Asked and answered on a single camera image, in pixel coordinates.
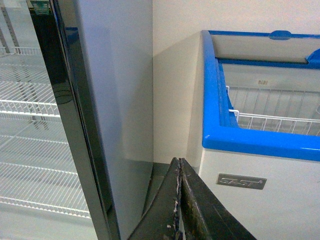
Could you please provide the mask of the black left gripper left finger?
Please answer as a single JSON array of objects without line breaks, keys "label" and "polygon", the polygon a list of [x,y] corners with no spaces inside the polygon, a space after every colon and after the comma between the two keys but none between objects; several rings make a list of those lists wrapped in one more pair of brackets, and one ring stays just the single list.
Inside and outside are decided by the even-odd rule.
[{"label": "black left gripper left finger", "polygon": [[181,161],[173,158],[145,214],[128,237],[130,240],[181,240]]}]

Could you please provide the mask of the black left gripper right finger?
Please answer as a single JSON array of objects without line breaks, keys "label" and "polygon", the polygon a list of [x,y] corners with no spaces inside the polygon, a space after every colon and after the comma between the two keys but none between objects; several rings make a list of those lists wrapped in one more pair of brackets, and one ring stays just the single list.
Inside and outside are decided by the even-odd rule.
[{"label": "black left gripper right finger", "polygon": [[181,158],[181,211],[187,240],[254,240]]}]

